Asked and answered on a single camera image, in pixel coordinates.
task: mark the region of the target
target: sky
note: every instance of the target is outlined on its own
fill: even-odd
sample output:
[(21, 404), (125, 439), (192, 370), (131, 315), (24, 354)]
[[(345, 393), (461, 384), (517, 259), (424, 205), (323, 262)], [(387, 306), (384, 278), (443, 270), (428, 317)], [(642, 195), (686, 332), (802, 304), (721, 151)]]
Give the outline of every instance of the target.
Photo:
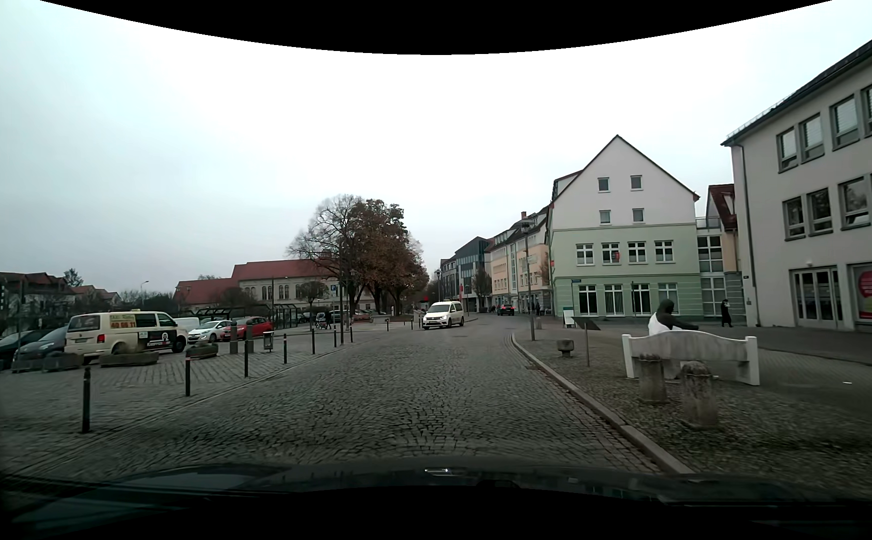
[(427, 269), (615, 135), (702, 199), (734, 129), (872, 39), (832, 0), (622, 43), (372, 55), (0, 0), (0, 271), (172, 291), (286, 258), (326, 198), (405, 209)]

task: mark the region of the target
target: stone bollard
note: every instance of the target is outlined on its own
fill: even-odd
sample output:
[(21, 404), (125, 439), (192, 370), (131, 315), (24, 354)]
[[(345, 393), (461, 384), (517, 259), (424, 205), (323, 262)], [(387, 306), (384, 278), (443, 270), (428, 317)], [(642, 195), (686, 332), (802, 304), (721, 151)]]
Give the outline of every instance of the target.
[(562, 357), (564, 359), (568, 359), (572, 356), (570, 351), (574, 350), (575, 344), (572, 339), (557, 339), (556, 340), (556, 349), (562, 353)]
[(666, 403), (666, 379), (658, 354), (640, 354), (636, 364), (639, 366), (639, 400), (645, 404)]
[(713, 394), (713, 375), (703, 362), (694, 360), (682, 364), (683, 420), (691, 428), (706, 430), (719, 424), (717, 400)]

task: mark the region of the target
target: white car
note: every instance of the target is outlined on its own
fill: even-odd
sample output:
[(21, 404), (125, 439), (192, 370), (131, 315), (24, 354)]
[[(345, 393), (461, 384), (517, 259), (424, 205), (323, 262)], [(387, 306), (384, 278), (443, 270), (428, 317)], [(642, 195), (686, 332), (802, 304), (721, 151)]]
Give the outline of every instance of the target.
[(422, 329), (449, 328), (458, 324), (463, 326), (463, 304), (459, 301), (437, 301), (430, 305), (422, 316)]
[(202, 323), (189, 331), (188, 342), (190, 345), (215, 343), (223, 340), (223, 329), (232, 326), (233, 321), (209, 321)]

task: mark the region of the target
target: cobblestone road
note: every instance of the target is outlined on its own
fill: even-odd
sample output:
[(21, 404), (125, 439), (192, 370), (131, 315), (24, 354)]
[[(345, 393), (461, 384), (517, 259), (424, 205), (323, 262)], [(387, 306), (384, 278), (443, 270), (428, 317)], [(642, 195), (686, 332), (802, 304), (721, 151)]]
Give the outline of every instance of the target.
[[(199, 463), (419, 456), (517, 457), (657, 472), (607, 423), (542, 372), (527, 369), (529, 363), (508, 343), (509, 323), (484, 316), (463, 327), (382, 333), (211, 399), (194, 402), (194, 396), (186, 405), (180, 405), (186, 399), (182, 390), (167, 384), (174, 396), (158, 414), (142, 404), (152, 398), (130, 392), (127, 401), (148, 413), (132, 412), (134, 420), (113, 420), (118, 427), (90, 436), (70, 435), (78, 444), (53, 449), (53, 458), (34, 462), (25, 473), (107, 480)], [(166, 369), (163, 362), (158, 367)], [(43, 408), (78, 404), (27, 399), (42, 399)], [(19, 418), (16, 410), (3, 422)], [(77, 426), (78, 412), (66, 432)], [(10, 442), (40, 452), (39, 436), (26, 439), (34, 427), (41, 428), (13, 426), (19, 436)], [(17, 461), (13, 468), (21, 465)]]

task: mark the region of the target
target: car hood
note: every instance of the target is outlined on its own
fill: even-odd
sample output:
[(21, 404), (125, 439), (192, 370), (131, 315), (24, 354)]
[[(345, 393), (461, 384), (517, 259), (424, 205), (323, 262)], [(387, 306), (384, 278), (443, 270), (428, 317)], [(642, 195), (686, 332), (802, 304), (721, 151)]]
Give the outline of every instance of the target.
[(382, 486), (517, 487), (602, 495), (656, 504), (757, 505), (849, 502), (850, 498), (755, 476), (650, 474), (499, 457), (411, 457), (320, 465), (221, 464), (144, 472), (105, 483), (4, 478), (27, 489), (58, 493), (15, 513), (27, 535), (48, 536), (96, 527), (157, 511), (187, 507), (213, 496)]

